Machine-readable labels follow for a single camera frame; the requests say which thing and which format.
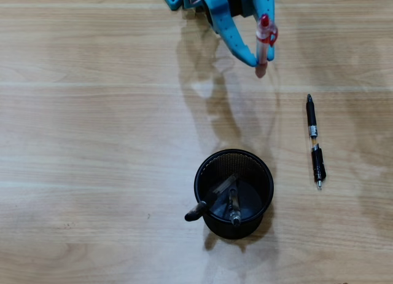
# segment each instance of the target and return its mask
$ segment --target black pen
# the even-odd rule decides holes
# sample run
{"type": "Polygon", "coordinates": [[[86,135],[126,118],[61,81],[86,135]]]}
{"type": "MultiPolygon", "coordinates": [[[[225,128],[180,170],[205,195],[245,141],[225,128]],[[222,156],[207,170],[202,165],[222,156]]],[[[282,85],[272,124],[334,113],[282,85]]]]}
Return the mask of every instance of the black pen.
{"type": "Polygon", "coordinates": [[[324,165],[324,158],[322,156],[322,149],[318,143],[318,129],[317,119],[315,117],[315,109],[313,98],[311,95],[307,96],[307,120],[308,133],[311,140],[311,157],[313,159],[314,180],[317,183],[318,189],[322,189],[322,182],[326,179],[326,171],[324,165]]]}

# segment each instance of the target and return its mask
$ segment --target pen grip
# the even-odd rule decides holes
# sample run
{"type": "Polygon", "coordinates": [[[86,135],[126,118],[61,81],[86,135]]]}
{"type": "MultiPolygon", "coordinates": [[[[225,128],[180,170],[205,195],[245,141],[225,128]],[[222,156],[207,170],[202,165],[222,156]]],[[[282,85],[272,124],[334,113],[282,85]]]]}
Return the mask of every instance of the pen grip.
{"type": "Polygon", "coordinates": [[[322,149],[318,148],[311,152],[313,159],[314,179],[315,182],[323,181],[326,179],[326,171],[324,165],[324,156],[322,155],[322,149]]]}

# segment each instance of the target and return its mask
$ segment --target black mesh pen holder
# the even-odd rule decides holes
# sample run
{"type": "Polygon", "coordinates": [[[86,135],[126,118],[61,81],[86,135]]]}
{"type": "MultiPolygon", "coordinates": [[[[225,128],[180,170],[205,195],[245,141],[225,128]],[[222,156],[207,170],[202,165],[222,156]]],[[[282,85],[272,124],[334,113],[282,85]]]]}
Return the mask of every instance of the black mesh pen holder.
{"type": "Polygon", "coordinates": [[[217,152],[207,158],[195,176],[194,192],[198,203],[212,188],[232,174],[238,174],[238,196],[241,224],[235,227],[229,218],[228,194],[223,193],[203,215],[210,230],[226,239],[240,239],[253,233],[273,198],[273,178],[257,156],[239,149],[217,152]]]}

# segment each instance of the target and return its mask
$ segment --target wooden table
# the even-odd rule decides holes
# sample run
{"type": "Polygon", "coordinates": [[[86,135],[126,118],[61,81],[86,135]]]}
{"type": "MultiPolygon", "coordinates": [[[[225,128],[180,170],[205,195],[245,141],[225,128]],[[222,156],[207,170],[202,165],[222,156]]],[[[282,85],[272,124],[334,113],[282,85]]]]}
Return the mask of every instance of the wooden table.
{"type": "MultiPolygon", "coordinates": [[[[163,0],[0,0],[0,283],[393,283],[393,0],[276,0],[276,15],[259,80],[163,0]],[[275,186],[234,242],[183,219],[225,148],[275,186]]],[[[253,19],[236,22],[254,49],[253,19]]]]}

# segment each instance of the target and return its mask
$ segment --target pen cap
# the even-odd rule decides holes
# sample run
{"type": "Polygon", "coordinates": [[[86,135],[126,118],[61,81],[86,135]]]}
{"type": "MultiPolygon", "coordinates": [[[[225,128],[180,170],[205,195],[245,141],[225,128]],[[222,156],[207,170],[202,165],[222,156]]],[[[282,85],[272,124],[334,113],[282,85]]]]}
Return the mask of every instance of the pen cap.
{"type": "Polygon", "coordinates": [[[307,110],[307,123],[308,123],[308,126],[317,125],[317,120],[316,120],[316,117],[315,117],[314,103],[312,101],[307,101],[306,110],[307,110]]]}
{"type": "Polygon", "coordinates": [[[206,225],[218,236],[240,239],[253,233],[260,225],[263,214],[273,198],[273,178],[257,156],[239,149],[217,152],[207,158],[195,176],[194,193],[197,202],[212,188],[236,173],[241,224],[235,227],[230,221],[228,190],[203,215],[206,225]]]}
{"type": "Polygon", "coordinates": [[[273,47],[278,38],[278,28],[267,14],[261,16],[257,23],[257,40],[273,47]]]}

